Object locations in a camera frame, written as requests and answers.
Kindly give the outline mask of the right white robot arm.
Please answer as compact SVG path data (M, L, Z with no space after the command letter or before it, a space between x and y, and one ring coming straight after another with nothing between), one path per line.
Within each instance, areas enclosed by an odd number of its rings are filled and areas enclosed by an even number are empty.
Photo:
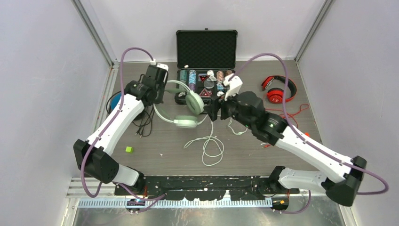
M204 111L212 121L232 118L251 130L258 140L287 150L316 168L316 171L293 170L276 166L269 177L274 193L298 188L324 193L332 201L350 207L363 180L367 161L350 158L316 142L287 120L265 110L261 98L246 91L224 100L212 97Z

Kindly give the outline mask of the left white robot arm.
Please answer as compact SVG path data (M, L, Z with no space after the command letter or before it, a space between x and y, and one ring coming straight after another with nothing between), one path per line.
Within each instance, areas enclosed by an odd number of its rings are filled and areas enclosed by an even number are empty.
M126 185L133 195L144 190L143 174L116 162L112 153L117 142L133 120L152 104L163 99L168 79L168 66L150 65L140 81L129 82L117 106L102 125L86 140L78 139L73 150L78 169L104 184L110 182Z

